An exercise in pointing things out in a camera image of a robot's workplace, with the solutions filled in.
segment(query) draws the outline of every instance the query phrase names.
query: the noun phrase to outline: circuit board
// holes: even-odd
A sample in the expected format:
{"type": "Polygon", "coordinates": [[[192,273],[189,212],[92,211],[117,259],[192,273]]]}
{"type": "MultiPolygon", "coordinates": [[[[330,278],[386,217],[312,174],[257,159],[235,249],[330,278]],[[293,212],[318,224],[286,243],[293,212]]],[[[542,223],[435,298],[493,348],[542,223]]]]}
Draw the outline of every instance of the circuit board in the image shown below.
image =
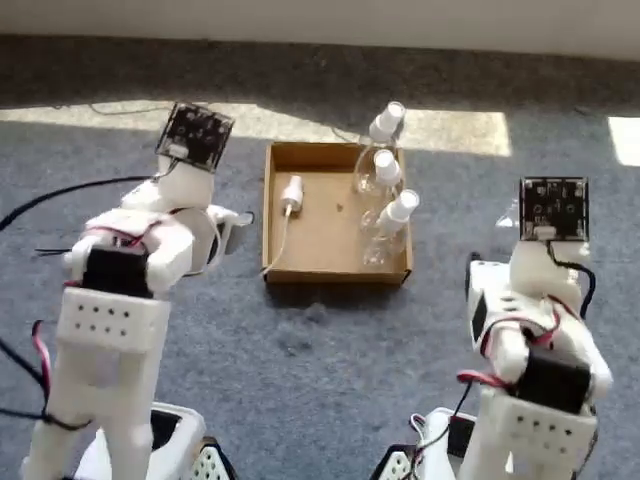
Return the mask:
{"type": "Polygon", "coordinates": [[[156,154],[215,172],[233,128],[233,119],[189,103],[173,106],[156,154]]]}
{"type": "Polygon", "coordinates": [[[520,239],[588,241],[588,180],[584,177],[523,178],[520,181],[520,239]]]}

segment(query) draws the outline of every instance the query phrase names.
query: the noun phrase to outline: clear plastic bottle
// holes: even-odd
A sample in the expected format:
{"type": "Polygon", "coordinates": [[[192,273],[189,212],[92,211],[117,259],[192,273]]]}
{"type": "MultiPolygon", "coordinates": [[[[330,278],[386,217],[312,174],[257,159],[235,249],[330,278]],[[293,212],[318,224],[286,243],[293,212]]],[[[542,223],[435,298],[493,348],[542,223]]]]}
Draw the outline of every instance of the clear plastic bottle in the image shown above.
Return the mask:
{"type": "Polygon", "coordinates": [[[353,188],[358,193],[367,192],[374,182],[374,166],[371,161],[374,148],[384,148],[394,143],[394,135],[400,128],[406,109],[400,102],[389,102],[385,110],[369,125],[369,142],[362,148],[353,170],[353,188]]]}
{"type": "Polygon", "coordinates": [[[363,264],[384,268],[407,247],[407,224],[420,197],[413,190],[403,190],[380,213],[375,224],[363,229],[365,240],[363,264]]]}
{"type": "Polygon", "coordinates": [[[361,227],[373,225],[380,212],[398,196],[401,190],[402,170],[389,150],[378,150],[373,158],[375,172],[368,188],[360,192],[363,215],[361,227]]]}

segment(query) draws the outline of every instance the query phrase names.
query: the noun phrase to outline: humanoid robot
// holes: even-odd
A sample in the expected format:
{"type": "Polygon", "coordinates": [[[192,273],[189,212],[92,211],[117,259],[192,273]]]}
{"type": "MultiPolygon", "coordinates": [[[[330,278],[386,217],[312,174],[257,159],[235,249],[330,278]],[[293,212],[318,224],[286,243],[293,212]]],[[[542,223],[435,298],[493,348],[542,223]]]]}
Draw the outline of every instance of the humanoid robot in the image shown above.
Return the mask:
{"type": "Polygon", "coordinates": [[[412,416],[417,446],[395,445],[372,479],[571,480],[597,439],[594,402],[611,372],[584,317],[595,276],[589,257],[585,178],[525,178],[520,241],[509,263],[472,254],[466,295],[472,345],[492,372],[463,371],[455,411],[412,416]],[[589,274],[581,293],[577,271],[589,274]],[[482,384],[477,418],[460,413],[482,384]]]}
{"type": "MultiPolygon", "coordinates": [[[[153,399],[169,289],[215,267],[231,250],[232,232],[253,221],[252,214],[210,205],[232,127],[228,117],[176,104],[156,149],[159,173],[125,195],[119,208],[89,220],[65,255],[71,278],[57,358],[23,480],[63,478],[76,434],[90,423],[99,430],[75,478],[177,480],[192,468],[202,417],[153,399]]],[[[233,478],[217,443],[205,444],[207,468],[217,465],[219,479],[233,478]]]]}

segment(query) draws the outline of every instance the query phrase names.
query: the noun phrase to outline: cardboard box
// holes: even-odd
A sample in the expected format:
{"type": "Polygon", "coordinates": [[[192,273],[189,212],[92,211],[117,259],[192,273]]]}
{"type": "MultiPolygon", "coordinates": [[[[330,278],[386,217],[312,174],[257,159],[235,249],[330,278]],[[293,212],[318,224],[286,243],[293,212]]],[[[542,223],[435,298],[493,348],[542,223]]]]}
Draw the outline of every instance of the cardboard box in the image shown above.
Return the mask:
{"type": "MultiPolygon", "coordinates": [[[[262,226],[262,265],[280,248],[284,215],[280,195],[291,175],[304,185],[302,211],[289,221],[284,254],[267,274],[268,283],[349,282],[400,285],[411,273],[411,233],[393,265],[372,272],[362,265],[359,229],[362,204],[352,173],[362,147],[340,143],[273,143],[267,149],[262,226]]],[[[403,152],[396,150],[402,171],[403,152]]]]}

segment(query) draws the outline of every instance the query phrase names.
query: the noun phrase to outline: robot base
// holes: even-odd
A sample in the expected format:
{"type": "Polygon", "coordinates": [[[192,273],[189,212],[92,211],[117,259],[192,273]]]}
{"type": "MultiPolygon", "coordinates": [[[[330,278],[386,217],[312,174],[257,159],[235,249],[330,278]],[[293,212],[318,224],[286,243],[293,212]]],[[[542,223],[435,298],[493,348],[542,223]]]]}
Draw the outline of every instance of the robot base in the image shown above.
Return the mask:
{"type": "MultiPolygon", "coordinates": [[[[154,403],[154,445],[147,480],[235,480],[236,474],[213,437],[203,437],[205,424],[194,410],[154,403]]],[[[98,430],[74,478],[112,480],[105,434],[98,430]]]]}
{"type": "MultiPolygon", "coordinates": [[[[449,424],[453,410],[437,408],[427,417],[425,427],[426,441],[435,440],[449,424]]],[[[458,418],[475,422],[475,417],[459,413],[458,418]]],[[[468,442],[468,438],[455,443],[468,442]]],[[[420,480],[456,480],[458,470],[462,464],[464,452],[448,453],[449,432],[439,442],[427,448],[423,460],[416,468],[416,475],[420,480]]],[[[396,445],[389,449],[383,461],[378,465],[370,480],[403,480],[408,477],[411,458],[415,451],[414,445],[396,445]]]]}

